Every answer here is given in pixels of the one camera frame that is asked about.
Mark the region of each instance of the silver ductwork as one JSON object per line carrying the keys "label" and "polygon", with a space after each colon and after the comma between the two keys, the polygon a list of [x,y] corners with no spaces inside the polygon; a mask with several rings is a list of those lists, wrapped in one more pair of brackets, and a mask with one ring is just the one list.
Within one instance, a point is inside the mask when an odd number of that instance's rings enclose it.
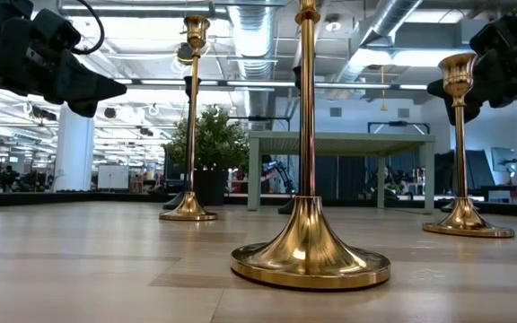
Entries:
{"label": "silver ductwork", "polygon": [[[232,22],[232,41],[240,57],[271,57],[274,52],[274,22],[276,8],[268,6],[232,6],[228,8]],[[266,61],[239,61],[243,80],[269,80],[273,63]],[[271,92],[248,92],[250,116],[274,115],[269,105]],[[262,129],[264,124],[251,123],[251,129]]]}
{"label": "silver ductwork", "polygon": [[376,6],[370,33],[366,34],[362,43],[392,35],[421,3],[422,0],[381,0]]}
{"label": "silver ductwork", "polygon": [[[376,6],[376,12],[370,21],[356,24],[353,37],[349,43],[351,57],[334,77],[334,82],[351,83],[356,81],[364,70],[364,66],[356,66],[355,62],[351,64],[351,60],[360,46],[380,38],[392,36],[422,1],[381,0]],[[350,92],[328,91],[327,96],[331,98],[345,98],[350,96]]]}

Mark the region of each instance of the wooden floor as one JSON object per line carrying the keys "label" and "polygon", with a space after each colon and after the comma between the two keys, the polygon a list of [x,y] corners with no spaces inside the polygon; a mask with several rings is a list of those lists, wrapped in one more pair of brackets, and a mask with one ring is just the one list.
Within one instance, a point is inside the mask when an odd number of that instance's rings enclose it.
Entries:
{"label": "wooden floor", "polygon": [[228,206],[210,223],[160,223],[159,210],[0,208],[0,323],[517,322],[517,218],[487,216],[516,238],[484,240],[421,231],[432,216],[326,208],[342,240],[391,260],[392,277],[370,290],[315,293],[230,271],[233,249],[282,230],[287,217],[275,208]]}

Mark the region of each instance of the pillar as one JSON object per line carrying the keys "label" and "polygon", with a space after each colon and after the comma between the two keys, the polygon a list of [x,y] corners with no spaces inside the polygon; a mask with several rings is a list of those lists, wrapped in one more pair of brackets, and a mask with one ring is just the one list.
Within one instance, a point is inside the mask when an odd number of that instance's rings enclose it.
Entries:
{"label": "pillar", "polygon": [[57,140],[54,191],[90,190],[93,163],[93,118],[61,107]]}

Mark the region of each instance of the gold candlestick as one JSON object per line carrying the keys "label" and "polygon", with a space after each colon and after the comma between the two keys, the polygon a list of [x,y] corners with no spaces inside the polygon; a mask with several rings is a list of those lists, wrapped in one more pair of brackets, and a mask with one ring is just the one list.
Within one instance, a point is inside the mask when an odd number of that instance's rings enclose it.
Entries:
{"label": "gold candlestick", "polygon": [[454,102],[456,115],[456,176],[458,196],[454,200],[452,212],[438,223],[425,223],[423,229],[429,232],[453,234],[469,237],[512,238],[513,230],[498,228],[486,222],[468,198],[466,182],[466,148],[464,145],[464,107],[466,93],[474,83],[472,69],[476,64],[476,54],[458,54],[445,58],[438,67],[443,72],[444,90]]}
{"label": "gold candlestick", "polygon": [[195,196],[193,174],[195,172],[195,127],[197,125],[197,94],[198,94],[198,60],[200,50],[206,44],[206,30],[210,22],[202,16],[192,15],[185,18],[187,27],[187,42],[193,48],[192,85],[190,106],[188,107],[187,135],[187,167],[185,174],[185,194],[179,206],[168,213],[161,213],[160,220],[172,221],[209,221],[216,220],[216,214],[209,213],[198,203]]}
{"label": "gold candlestick", "polygon": [[390,278],[390,261],[348,247],[329,228],[314,190],[314,24],[315,0],[302,0],[296,22],[302,27],[300,196],[283,231],[269,243],[236,249],[231,269],[238,275],[281,287],[339,290],[367,287]]}

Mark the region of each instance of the black platform edge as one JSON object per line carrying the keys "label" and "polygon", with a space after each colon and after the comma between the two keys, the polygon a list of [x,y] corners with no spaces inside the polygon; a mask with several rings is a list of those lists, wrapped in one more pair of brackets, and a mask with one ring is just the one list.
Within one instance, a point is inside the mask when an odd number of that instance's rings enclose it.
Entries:
{"label": "black platform edge", "polygon": [[[0,194],[0,206],[14,205],[44,205],[55,203],[72,202],[142,202],[142,203],[165,203],[171,200],[172,196],[158,196],[145,194],[121,194],[121,193],[101,193],[101,192],[73,192],[73,193],[2,193]],[[286,198],[267,197],[261,198],[262,205],[284,205],[288,202]],[[434,202],[435,208],[441,208],[448,204],[448,200]],[[227,196],[224,199],[226,205],[246,205],[246,197]],[[373,200],[325,200],[322,199],[324,206],[343,206],[343,207],[375,207],[376,201]],[[479,212],[484,214],[500,214],[517,216],[517,205],[475,202],[479,207]],[[387,208],[424,208],[424,202],[420,201],[385,201]]]}

